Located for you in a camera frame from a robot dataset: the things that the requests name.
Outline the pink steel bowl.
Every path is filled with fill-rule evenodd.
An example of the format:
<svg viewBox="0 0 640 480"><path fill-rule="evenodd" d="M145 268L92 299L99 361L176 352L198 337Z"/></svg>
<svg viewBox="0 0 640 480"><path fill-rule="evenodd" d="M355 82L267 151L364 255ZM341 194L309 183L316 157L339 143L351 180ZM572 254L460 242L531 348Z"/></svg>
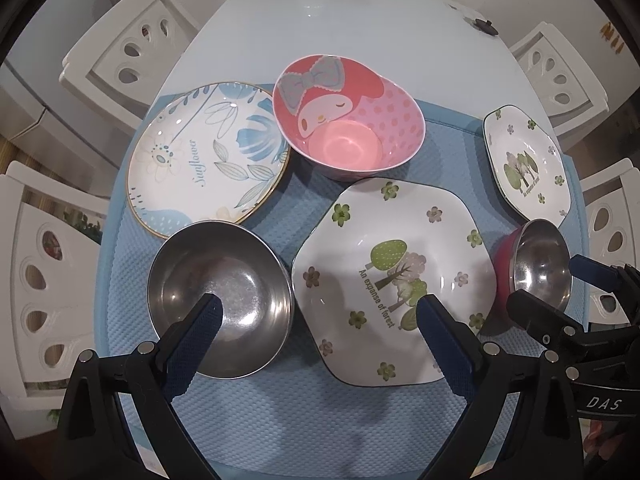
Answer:
<svg viewBox="0 0 640 480"><path fill-rule="evenodd" d="M480 334L497 336L514 326L506 300L519 289L564 312L572 290L569 263L564 237L548 220L530 220L503 237L492 255L496 299Z"/></svg>

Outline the blue steel bowl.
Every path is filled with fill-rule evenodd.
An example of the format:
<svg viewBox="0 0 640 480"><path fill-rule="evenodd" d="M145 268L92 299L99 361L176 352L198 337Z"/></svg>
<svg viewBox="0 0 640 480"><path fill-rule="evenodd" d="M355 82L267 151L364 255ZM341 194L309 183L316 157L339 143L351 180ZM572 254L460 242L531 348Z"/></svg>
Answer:
<svg viewBox="0 0 640 480"><path fill-rule="evenodd" d="M283 348L294 318L288 270L242 226L201 221L172 234L154 257L148 310L155 333L186 318L205 294L221 300L221 328L198 372L216 379L253 375Z"/></svg>

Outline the large hexagonal forest plate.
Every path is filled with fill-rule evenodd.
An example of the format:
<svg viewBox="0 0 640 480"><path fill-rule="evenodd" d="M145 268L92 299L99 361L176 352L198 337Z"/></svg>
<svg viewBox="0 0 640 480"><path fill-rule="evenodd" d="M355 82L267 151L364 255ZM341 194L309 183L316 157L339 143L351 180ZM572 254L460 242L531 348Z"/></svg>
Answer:
<svg viewBox="0 0 640 480"><path fill-rule="evenodd" d="M331 374L356 387L436 382L416 325L435 295L477 333L496 276L465 203L436 186L371 178L341 192L292 265L297 305Z"/></svg>

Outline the small hexagonal forest plate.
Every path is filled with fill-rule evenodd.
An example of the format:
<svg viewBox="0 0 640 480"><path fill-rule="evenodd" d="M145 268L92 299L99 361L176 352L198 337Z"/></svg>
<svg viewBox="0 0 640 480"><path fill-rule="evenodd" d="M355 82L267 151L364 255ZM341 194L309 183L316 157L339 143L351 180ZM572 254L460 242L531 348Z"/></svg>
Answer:
<svg viewBox="0 0 640 480"><path fill-rule="evenodd" d="M483 122L488 159L497 188L525 220L560 226L572 206L561 152L538 124L514 105Z"/></svg>

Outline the blue sunflower round plate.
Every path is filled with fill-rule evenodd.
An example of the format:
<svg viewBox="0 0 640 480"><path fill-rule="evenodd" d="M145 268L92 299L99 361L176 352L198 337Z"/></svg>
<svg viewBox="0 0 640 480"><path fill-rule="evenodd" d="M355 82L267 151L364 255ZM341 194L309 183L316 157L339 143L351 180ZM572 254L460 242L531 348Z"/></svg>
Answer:
<svg viewBox="0 0 640 480"><path fill-rule="evenodd" d="M169 102L140 134L126 174L128 204L161 238L203 220L240 223L276 189L289 158L269 91L206 84Z"/></svg>

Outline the pink cartoon melamine bowl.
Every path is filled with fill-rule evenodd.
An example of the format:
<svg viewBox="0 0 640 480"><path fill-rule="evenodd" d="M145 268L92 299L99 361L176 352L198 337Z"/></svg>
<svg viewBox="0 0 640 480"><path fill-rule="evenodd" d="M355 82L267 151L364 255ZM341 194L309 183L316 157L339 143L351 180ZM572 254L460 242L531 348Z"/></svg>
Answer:
<svg viewBox="0 0 640 480"><path fill-rule="evenodd" d="M276 122L298 154L334 180L395 169L422 148L426 122L409 93L333 54L291 63L272 92Z"/></svg>

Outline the white chair near right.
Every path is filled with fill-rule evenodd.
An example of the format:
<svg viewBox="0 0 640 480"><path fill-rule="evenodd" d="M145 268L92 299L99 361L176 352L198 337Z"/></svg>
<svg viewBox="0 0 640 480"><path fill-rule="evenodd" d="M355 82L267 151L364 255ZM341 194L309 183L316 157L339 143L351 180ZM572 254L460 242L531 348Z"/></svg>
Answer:
<svg viewBox="0 0 640 480"><path fill-rule="evenodd" d="M584 194L606 188L586 206L590 257L608 266L639 269L639 169L623 158L580 185Z"/></svg>

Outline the white chair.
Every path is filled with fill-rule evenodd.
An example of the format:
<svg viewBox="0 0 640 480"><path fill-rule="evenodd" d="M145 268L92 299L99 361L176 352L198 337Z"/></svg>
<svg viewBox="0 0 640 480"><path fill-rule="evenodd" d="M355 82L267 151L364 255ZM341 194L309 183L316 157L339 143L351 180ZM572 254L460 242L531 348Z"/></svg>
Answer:
<svg viewBox="0 0 640 480"><path fill-rule="evenodd" d="M534 88L558 138L592 125L608 112L605 88L553 24L540 22L510 51Z"/></svg>
<svg viewBox="0 0 640 480"><path fill-rule="evenodd" d="M623 158L580 185L584 194L606 188L586 206L590 257L608 266L639 269L639 169Z"/></svg>
<svg viewBox="0 0 640 480"><path fill-rule="evenodd" d="M1 413L17 439L55 428L78 356L94 346L100 252L29 195L99 220L108 209L17 160L1 176Z"/></svg>
<svg viewBox="0 0 640 480"><path fill-rule="evenodd" d="M128 134L200 31L178 0L120 0L64 56L58 81Z"/></svg>

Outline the blue textured table mat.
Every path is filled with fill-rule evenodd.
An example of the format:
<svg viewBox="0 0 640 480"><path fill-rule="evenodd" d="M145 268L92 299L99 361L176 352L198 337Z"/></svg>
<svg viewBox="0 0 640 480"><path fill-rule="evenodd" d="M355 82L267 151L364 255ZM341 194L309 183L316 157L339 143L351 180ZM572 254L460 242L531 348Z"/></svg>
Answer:
<svg viewBox="0 0 640 480"><path fill-rule="evenodd" d="M427 134L398 180L439 186L469 208L489 250L518 224L495 186L482 124L423 103ZM134 218L118 176L103 230L94 338L100 356L120 356L155 338L146 281L162 242ZM193 379L174 403L201 453L226 479L414 479L448 437L464 402L446 382L359 388L323 364L302 318L282 351L238 380Z"/></svg>

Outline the white chair near left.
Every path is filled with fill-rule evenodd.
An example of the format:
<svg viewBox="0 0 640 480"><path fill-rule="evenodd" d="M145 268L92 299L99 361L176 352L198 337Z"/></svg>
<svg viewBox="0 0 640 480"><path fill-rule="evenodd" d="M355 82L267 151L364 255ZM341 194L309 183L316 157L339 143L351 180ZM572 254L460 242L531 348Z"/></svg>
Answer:
<svg viewBox="0 0 640 480"><path fill-rule="evenodd" d="M108 209L17 160L1 176L1 413L17 439L55 428L78 356L94 346L100 252L29 195L99 220Z"/></svg>

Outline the potted green plant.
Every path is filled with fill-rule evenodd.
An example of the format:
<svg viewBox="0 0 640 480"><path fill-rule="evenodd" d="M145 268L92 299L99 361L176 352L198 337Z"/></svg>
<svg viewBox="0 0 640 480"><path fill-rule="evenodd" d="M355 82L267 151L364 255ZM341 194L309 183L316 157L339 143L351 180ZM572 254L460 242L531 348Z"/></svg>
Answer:
<svg viewBox="0 0 640 480"><path fill-rule="evenodd" d="M102 243L104 220L100 217L60 204L51 205L48 211L96 244Z"/></svg>

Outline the white chair far right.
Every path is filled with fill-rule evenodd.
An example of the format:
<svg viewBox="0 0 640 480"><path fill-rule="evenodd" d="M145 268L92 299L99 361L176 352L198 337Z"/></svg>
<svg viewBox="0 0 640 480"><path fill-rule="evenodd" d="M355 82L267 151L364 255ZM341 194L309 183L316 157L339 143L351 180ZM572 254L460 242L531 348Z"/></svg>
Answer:
<svg viewBox="0 0 640 480"><path fill-rule="evenodd" d="M540 22L510 51L534 88L558 138L592 125L608 112L605 88L553 24Z"/></svg>

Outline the white refrigerator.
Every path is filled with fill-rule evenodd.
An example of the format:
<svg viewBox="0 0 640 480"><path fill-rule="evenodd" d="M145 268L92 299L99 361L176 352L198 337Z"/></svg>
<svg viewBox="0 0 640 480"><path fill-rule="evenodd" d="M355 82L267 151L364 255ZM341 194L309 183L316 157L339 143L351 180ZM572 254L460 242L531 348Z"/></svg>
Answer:
<svg viewBox="0 0 640 480"><path fill-rule="evenodd" d="M16 82L38 107L117 167L112 125L60 83L63 58L110 9L111 0L46 0L17 37L2 68L7 81Z"/></svg>

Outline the white chair far left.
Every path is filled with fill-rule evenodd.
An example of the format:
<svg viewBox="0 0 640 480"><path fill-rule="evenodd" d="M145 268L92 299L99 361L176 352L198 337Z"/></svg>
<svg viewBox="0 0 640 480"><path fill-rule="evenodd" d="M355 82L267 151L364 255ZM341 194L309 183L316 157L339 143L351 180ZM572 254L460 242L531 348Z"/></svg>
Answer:
<svg viewBox="0 0 640 480"><path fill-rule="evenodd" d="M58 81L128 134L200 31L178 0L120 0L64 56Z"/></svg>

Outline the small black table object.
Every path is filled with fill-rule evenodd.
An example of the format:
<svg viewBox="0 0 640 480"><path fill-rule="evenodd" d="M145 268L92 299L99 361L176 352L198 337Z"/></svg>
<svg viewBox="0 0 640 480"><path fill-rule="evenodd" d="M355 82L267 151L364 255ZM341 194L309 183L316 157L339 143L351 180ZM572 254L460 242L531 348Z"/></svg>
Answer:
<svg viewBox="0 0 640 480"><path fill-rule="evenodd" d="M491 21L483 20L482 18L468 18L468 22L474 28L480 32L484 32L484 34L488 36L495 37L499 35L498 30L495 29Z"/></svg>

